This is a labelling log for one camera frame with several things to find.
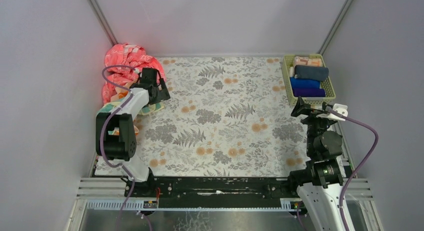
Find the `yellow and teal towel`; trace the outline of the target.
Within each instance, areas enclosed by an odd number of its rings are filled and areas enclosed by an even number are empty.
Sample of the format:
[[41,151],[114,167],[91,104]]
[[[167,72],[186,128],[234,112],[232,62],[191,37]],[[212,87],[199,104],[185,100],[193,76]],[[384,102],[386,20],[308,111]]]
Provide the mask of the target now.
[[[119,106],[120,102],[116,101],[116,102],[108,102],[106,103],[99,111],[98,113],[111,113],[112,110]],[[161,103],[156,103],[156,104],[152,104],[152,105],[148,105],[143,107],[139,112],[138,115],[141,116],[147,116],[150,115],[154,112],[160,111],[162,109],[165,108],[165,105],[161,102]]]

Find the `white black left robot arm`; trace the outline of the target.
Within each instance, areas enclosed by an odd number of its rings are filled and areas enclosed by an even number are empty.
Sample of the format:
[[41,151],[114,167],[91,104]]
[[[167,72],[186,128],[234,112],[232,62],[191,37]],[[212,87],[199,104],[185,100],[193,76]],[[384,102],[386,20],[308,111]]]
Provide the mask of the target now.
[[95,149],[107,165],[122,168],[134,182],[146,182],[150,168],[136,160],[137,139],[133,121],[143,108],[170,99],[160,71],[145,67],[137,70],[135,83],[126,88],[128,94],[116,107],[96,115]]

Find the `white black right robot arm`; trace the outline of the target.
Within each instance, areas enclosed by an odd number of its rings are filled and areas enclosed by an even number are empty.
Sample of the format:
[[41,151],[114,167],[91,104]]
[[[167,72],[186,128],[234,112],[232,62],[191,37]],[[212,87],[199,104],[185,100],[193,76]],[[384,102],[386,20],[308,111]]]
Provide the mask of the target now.
[[343,137],[330,129],[341,121],[332,111],[345,113],[347,106],[322,103],[315,109],[302,97],[291,112],[292,117],[304,115],[301,120],[306,130],[304,169],[291,171],[290,188],[301,198],[317,231],[353,231],[354,224],[346,207],[345,181],[337,158],[343,154]]

